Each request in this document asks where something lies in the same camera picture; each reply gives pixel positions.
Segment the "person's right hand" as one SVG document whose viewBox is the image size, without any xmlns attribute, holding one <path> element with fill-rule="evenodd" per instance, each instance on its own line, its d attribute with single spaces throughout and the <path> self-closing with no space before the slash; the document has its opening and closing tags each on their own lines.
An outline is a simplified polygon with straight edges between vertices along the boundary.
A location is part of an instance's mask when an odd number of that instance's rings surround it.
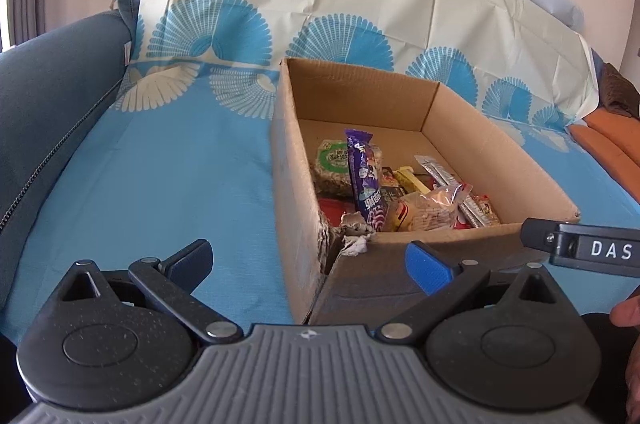
<svg viewBox="0 0 640 424">
<path fill-rule="evenodd" d="M 618 303 L 610 313 L 620 342 L 620 364 L 626 388 L 626 413 L 629 423 L 639 421 L 639 288 Z"/>
</svg>

